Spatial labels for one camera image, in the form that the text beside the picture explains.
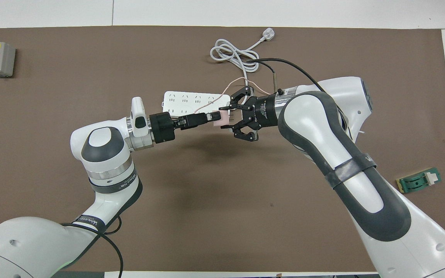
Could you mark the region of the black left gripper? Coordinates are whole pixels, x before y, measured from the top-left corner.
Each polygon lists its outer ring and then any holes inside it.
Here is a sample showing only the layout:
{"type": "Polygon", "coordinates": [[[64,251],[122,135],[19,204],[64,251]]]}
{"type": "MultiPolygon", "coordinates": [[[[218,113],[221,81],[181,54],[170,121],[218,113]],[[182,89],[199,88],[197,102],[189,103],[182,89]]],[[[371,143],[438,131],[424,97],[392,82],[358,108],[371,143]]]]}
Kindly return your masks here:
{"type": "Polygon", "coordinates": [[[168,112],[156,113],[149,116],[151,132],[156,144],[175,139],[175,129],[191,129],[209,122],[221,120],[220,112],[193,113],[183,117],[171,118],[168,112]]]}

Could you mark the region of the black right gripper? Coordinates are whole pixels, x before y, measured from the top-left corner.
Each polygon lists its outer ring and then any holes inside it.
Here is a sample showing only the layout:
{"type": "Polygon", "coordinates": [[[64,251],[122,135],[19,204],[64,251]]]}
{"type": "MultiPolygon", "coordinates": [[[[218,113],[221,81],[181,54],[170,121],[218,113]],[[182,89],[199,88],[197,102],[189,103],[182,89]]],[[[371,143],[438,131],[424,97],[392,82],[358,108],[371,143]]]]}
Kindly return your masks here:
{"type": "Polygon", "coordinates": [[[276,126],[278,121],[274,104],[276,96],[277,94],[255,97],[254,88],[251,86],[244,86],[236,93],[233,93],[230,96],[228,106],[230,110],[253,110],[253,117],[245,117],[238,123],[231,125],[234,137],[246,141],[257,141],[257,130],[276,126]],[[248,97],[248,99],[244,101],[243,104],[239,104],[239,101],[244,97],[248,97]],[[252,131],[249,133],[242,132],[242,128],[245,127],[250,128],[252,131]]]}

